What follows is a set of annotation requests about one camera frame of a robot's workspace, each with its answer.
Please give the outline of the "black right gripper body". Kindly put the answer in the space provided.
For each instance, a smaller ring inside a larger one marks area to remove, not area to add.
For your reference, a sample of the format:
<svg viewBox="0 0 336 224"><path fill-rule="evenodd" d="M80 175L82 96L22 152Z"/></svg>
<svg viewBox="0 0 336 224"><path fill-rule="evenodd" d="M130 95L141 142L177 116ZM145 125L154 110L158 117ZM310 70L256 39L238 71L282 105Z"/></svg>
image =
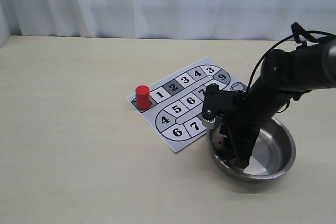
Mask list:
<svg viewBox="0 0 336 224"><path fill-rule="evenodd" d="M217 84L206 87L202 123L213 129L220 119L222 134L229 140L225 156L252 154L261 127L270 119L270 108L261 99L262 94L221 90Z"/></svg>

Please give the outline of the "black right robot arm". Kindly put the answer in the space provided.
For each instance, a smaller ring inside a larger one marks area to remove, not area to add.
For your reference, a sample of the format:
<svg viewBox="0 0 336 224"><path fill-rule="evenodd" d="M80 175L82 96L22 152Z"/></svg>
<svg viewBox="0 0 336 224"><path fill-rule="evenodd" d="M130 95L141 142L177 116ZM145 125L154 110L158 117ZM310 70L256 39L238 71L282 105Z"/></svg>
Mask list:
<svg viewBox="0 0 336 224"><path fill-rule="evenodd" d="M321 37L314 45L291 52L273 49L263 60L260 76L246 91L208 85L202 117L209 123L221 119L219 156L246 168L260 129L283 106L312 90L330 88L335 88L335 36Z"/></svg>

